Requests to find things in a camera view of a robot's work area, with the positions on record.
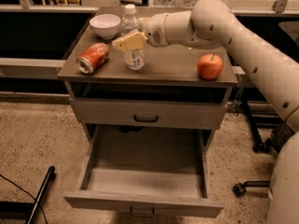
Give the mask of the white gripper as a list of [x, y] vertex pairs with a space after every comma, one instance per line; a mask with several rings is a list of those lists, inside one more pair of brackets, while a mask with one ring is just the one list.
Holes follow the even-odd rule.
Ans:
[[150, 17], [143, 24], [143, 32], [133, 30], [132, 32], [114, 39], [112, 46], [115, 50], [125, 51], [142, 49], [147, 42], [153, 47], [165, 47], [166, 38], [164, 33], [165, 13], [156, 14]]

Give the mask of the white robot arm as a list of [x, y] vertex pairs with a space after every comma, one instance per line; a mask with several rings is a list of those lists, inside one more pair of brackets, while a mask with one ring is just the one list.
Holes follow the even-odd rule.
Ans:
[[246, 28], [221, 0], [199, 0], [190, 11], [150, 17], [141, 31], [113, 41], [117, 50], [149, 44], [223, 46], [293, 130], [278, 154], [263, 224], [299, 224], [299, 64]]

